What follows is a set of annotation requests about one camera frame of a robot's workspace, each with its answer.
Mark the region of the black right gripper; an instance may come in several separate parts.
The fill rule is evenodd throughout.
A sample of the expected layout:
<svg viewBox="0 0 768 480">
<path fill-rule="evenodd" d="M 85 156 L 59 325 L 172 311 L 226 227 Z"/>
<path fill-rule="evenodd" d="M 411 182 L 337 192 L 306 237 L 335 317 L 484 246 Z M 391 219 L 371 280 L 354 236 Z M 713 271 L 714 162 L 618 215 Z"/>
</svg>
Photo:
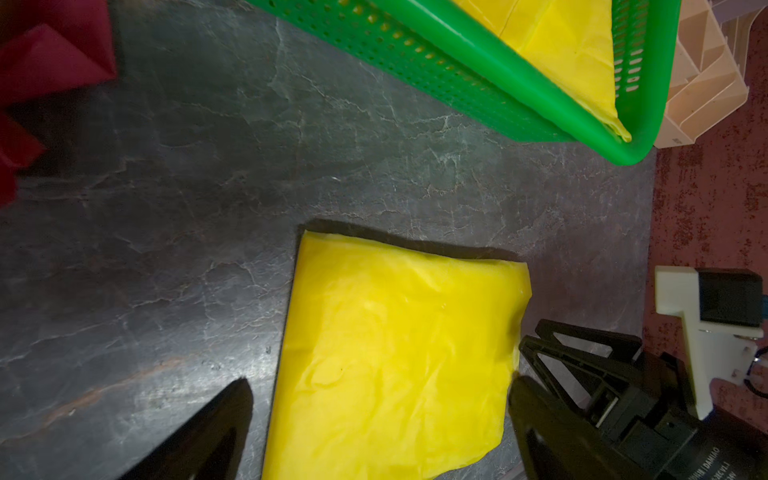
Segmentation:
<svg viewBox="0 0 768 480">
<path fill-rule="evenodd" d="M 642 339 L 624 333 L 547 319 L 539 321 L 535 332 L 541 339 L 525 336 L 519 350 L 546 389 L 651 478 L 767 477 L 767 435 L 719 407 L 699 418 L 680 360 L 645 353 L 634 360 Z M 557 335 L 606 346 L 609 355 L 605 358 L 552 342 L 558 341 Z M 589 393 L 584 408 L 545 358 L 561 363 Z M 627 380 L 627 365 L 621 362 L 632 362 L 639 377 Z"/>
</svg>

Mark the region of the plain yellow raincoat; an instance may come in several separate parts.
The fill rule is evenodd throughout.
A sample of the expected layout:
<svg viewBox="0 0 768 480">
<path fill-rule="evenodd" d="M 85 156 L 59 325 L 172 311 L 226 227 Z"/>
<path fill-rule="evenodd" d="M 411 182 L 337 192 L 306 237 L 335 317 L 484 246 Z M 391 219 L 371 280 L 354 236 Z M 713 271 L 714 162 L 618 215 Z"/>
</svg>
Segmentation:
<svg viewBox="0 0 768 480">
<path fill-rule="evenodd" d="M 262 475 L 433 479 L 502 441 L 528 266 L 307 231 Z"/>
</svg>

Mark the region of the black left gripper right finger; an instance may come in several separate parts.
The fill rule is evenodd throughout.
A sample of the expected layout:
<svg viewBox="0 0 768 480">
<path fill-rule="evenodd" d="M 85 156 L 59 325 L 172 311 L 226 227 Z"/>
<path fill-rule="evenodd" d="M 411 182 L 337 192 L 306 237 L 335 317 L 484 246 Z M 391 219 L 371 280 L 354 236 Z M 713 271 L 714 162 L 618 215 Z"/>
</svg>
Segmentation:
<svg viewBox="0 0 768 480">
<path fill-rule="evenodd" d="M 536 380 L 516 377 L 508 410 L 529 479 L 634 479 L 636 465 Z"/>
</svg>

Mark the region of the yellow duck raincoat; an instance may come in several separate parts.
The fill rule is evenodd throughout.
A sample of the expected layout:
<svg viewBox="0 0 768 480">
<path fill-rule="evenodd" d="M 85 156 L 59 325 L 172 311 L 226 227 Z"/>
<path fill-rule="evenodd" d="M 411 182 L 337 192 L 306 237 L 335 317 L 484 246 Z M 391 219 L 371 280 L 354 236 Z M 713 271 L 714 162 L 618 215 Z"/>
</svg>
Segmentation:
<svg viewBox="0 0 768 480">
<path fill-rule="evenodd" d="M 610 0 L 466 0 L 456 3 L 623 141 L 616 108 Z"/>
</svg>

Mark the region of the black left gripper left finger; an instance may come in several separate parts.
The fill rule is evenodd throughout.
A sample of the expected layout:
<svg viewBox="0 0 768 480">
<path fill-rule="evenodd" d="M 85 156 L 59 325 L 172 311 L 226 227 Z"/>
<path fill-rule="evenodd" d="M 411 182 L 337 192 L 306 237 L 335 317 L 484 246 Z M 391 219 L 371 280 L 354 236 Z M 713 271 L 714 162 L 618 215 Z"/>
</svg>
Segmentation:
<svg viewBox="0 0 768 480">
<path fill-rule="evenodd" d="M 239 378 L 125 472 L 124 479 L 234 479 L 253 413 L 248 381 Z"/>
</svg>

